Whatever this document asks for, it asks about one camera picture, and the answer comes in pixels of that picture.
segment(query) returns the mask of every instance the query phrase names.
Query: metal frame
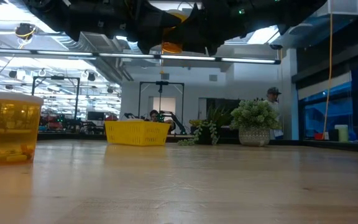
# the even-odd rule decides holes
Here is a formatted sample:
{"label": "metal frame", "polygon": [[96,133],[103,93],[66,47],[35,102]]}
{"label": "metal frame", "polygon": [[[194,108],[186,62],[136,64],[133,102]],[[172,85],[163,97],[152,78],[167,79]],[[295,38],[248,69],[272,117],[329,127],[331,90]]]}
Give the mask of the metal frame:
{"label": "metal frame", "polygon": [[[139,104],[137,107],[137,116],[140,118],[140,98],[142,96],[142,85],[144,83],[149,83],[149,84],[156,84],[156,85],[160,85],[159,82],[140,82],[139,83]],[[181,85],[182,87],[182,94],[181,94],[181,123],[183,124],[183,108],[185,107],[185,84],[184,83],[170,83],[167,82],[168,85]]]}
{"label": "metal frame", "polygon": [[38,78],[42,78],[44,81],[47,78],[50,78],[51,80],[64,80],[64,79],[69,79],[69,80],[77,80],[77,91],[76,91],[76,96],[75,96],[75,111],[74,111],[74,119],[77,119],[77,109],[78,109],[78,95],[80,94],[80,78],[78,77],[57,77],[57,76],[52,76],[52,77],[41,77],[41,76],[34,76],[33,80],[32,80],[32,89],[31,89],[31,95],[34,96],[34,91],[35,88],[37,88],[42,81],[39,84],[35,84],[35,81]]}

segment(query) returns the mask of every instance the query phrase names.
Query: table surface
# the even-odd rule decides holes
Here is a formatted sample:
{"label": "table surface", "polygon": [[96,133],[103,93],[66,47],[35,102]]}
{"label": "table surface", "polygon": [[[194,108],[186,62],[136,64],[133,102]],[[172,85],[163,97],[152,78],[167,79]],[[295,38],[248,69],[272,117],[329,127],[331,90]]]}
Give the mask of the table surface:
{"label": "table surface", "polygon": [[39,141],[0,167],[0,223],[358,224],[358,153]]}

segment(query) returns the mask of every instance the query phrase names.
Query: glass window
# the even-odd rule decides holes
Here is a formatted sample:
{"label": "glass window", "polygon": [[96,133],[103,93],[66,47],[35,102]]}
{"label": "glass window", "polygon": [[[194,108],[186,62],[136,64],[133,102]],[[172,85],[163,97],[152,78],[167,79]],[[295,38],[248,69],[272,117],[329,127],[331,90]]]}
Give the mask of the glass window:
{"label": "glass window", "polygon": [[[314,134],[322,133],[326,102],[305,106],[305,137],[314,138]],[[352,98],[333,100],[328,105],[326,131],[334,129],[336,124],[347,124],[349,132],[353,132],[353,104]]]}
{"label": "glass window", "polygon": [[[352,83],[347,82],[347,83],[343,83],[342,85],[335,86],[335,87],[331,88],[330,95],[333,96],[333,95],[339,94],[339,93],[346,93],[346,92],[350,92],[351,90],[352,90]],[[327,90],[322,91],[317,94],[314,94],[314,95],[311,95],[309,97],[306,97],[305,101],[317,100],[317,99],[321,99],[324,97],[327,97]]]}

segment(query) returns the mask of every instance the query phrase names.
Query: orange plastic cup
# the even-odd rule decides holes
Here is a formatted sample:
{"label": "orange plastic cup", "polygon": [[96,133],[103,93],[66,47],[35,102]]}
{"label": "orange plastic cup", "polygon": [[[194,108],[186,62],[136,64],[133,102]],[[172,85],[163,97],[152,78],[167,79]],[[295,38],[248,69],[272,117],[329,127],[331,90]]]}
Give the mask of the orange plastic cup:
{"label": "orange plastic cup", "polygon": [[0,165],[33,163],[44,100],[0,92]]}

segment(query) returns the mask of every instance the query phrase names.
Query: yellow basket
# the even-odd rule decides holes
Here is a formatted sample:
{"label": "yellow basket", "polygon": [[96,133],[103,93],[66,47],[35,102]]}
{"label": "yellow basket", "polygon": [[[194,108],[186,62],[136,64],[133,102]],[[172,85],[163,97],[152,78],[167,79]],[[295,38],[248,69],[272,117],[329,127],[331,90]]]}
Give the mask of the yellow basket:
{"label": "yellow basket", "polygon": [[150,121],[107,121],[108,143],[133,146],[163,146],[169,124]]}

